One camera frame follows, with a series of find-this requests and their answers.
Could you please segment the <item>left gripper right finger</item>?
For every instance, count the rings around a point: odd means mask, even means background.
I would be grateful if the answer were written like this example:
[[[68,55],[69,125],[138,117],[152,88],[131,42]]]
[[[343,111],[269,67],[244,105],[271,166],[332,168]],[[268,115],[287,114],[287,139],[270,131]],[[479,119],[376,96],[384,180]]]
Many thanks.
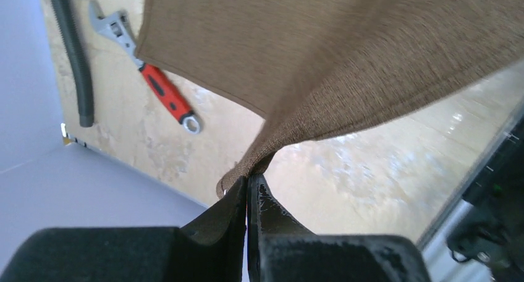
[[[420,251],[402,236],[319,235],[273,196],[263,175],[248,180],[250,281],[430,281]]]

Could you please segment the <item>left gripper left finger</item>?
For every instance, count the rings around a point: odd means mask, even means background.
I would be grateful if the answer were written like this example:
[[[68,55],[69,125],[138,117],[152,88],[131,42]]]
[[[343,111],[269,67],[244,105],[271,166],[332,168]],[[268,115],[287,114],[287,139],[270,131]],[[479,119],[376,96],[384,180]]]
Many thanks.
[[[49,228],[2,281],[241,281],[247,179],[183,227]]]

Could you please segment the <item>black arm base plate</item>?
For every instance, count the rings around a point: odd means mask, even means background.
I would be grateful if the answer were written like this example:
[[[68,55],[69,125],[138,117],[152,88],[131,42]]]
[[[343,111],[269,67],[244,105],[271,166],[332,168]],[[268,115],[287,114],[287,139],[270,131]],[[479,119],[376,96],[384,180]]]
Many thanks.
[[[523,281],[523,121],[462,194],[471,210],[447,237],[457,263],[476,261],[495,281]]]

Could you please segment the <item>brown cloth napkin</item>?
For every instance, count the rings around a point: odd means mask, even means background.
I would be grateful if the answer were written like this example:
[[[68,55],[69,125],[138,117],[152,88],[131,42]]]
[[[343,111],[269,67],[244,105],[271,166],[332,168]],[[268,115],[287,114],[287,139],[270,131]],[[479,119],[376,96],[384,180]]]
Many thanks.
[[[145,0],[137,56],[260,115],[217,183],[369,129],[523,56],[523,0]]]

